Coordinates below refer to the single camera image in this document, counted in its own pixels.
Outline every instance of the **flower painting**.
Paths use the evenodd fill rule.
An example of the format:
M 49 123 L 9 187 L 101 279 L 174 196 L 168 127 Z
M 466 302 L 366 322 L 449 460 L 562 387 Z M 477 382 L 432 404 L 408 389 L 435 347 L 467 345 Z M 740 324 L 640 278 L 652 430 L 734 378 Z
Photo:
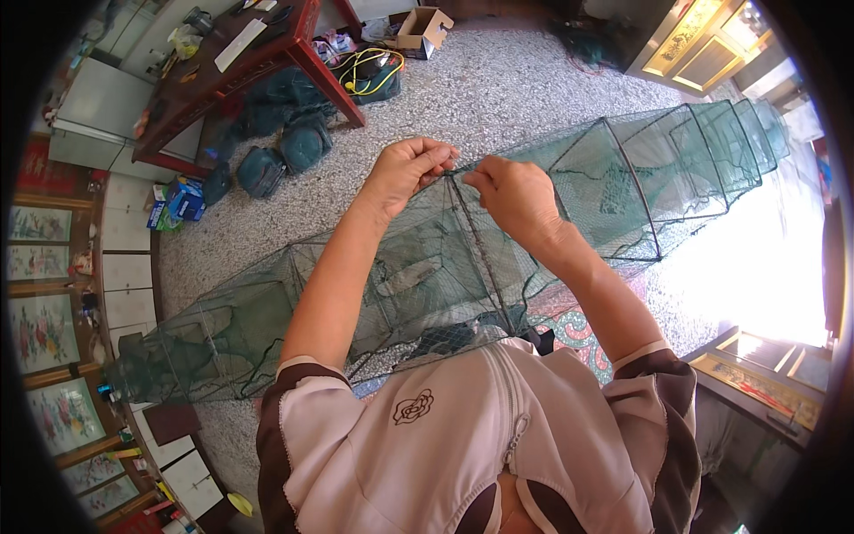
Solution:
M 127 475 L 79 498 L 91 518 L 98 518 L 139 495 L 137 486 Z
M 107 435 L 95 412 L 85 378 L 28 391 L 26 400 L 53 456 Z
M 68 278 L 68 247 L 11 246 L 6 276 L 8 280 Z
M 22 373 L 80 361 L 68 295 L 11 298 L 9 318 L 12 344 Z
M 71 216 L 71 212 L 66 209 L 12 206 L 9 240 L 69 241 Z
M 75 495 L 90 490 L 102 482 L 107 482 L 111 478 L 118 477 L 123 472 L 125 472 L 125 468 L 119 459 L 110 460 L 104 453 L 61 471 L 62 477 Z

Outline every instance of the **white jacket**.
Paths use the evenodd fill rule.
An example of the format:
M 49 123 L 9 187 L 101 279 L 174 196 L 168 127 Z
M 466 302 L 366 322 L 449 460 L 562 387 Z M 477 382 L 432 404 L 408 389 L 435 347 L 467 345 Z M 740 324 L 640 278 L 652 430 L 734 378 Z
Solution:
M 392 375 L 366 405 L 338 370 L 287 361 L 258 430 L 266 531 L 497 532 L 507 465 L 543 532 L 687 532 L 696 376 L 664 342 L 614 369 L 600 388 L 571 349 L 509 338 Z

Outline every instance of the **red wooden table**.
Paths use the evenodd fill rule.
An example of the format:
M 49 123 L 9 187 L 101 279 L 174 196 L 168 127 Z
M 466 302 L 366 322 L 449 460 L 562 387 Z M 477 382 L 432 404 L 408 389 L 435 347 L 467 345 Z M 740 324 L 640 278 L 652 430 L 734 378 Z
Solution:
M 217 69 L 214 58 L 252 19 L 269 21 L 287 5 L 294 6 L 287 22 L 268 26 L 258 39 L 267 32 L 279 31 L 289 22 L 290 29 L 285 34 L 254 50 L 250 44 L 224 73 Z M 356 28 L 360 31 L 361 24 L 349 0 L 335 0 L 335 5 L 348 23 L 350 32 L 357 31 Z M 149 101 L 149 109 L 154 109 L 155 104 L 158 104 L 163 112 L 157 120 L 149 121 L 143 136 L 137 140 L 132 160 L 145 161 L 199 178 L 207 176 L 209 169 L 162 154 L 160 150 L 228 96 L 239 95 L 248 85 L 294 64 L 302 68 L 351 124 L 364 126 L 362 113 L 311 47 L 319 13 L 319 0 L 280 0 L 278 6 L 267 13 L 249 8 L 238 16 L 231 16 L 226 11 L 217 17 L 213 21 L 213 31 L 202 40 L 199 50 L 189 60 L 176 63 L 166 78 L 157 83 Z M 357 39 L 359 36 L 358 33 L 353 35 Z M 181 78 L 196 65 L 199 67 L 196 78 L 180 83 Z

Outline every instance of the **collapsible net cage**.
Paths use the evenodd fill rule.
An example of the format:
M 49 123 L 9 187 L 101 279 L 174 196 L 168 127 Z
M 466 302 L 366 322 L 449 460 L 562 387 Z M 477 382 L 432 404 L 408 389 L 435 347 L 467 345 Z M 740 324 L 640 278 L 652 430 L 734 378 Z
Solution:
M 764 142 L 755 137 L 767 131 L 743 103 L 684 104 L 601 118 L 501 154 L 544 169 L 561 216 L 628 279 L 761 184 L 761 169 L 776 166 L 767 135 Z M 391 373 L 522 335 L 577 305 L 462 184 L 472 168 L 420 191 L 384 234 L 344 367 L 357 395 Z M 290 244 L 147 336 L 123 337 L 120 357 L 108 366 L 120 397 L 204 402 L 262 395 L 330 236 Z M 318 340 L 326 327 L 315 326 Z

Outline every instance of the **rose emblem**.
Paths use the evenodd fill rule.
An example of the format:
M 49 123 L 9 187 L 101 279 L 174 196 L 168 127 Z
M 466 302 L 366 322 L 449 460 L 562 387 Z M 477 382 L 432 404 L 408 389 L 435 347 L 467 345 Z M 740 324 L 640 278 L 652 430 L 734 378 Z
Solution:
M 418 393 L 414 399 L 405 399 L 397 403 L 395 408 L 395 426 L 401 423 L 412 423 L 422 415 L 430 411 L 433 403 L 433 394 L 430 390 Z

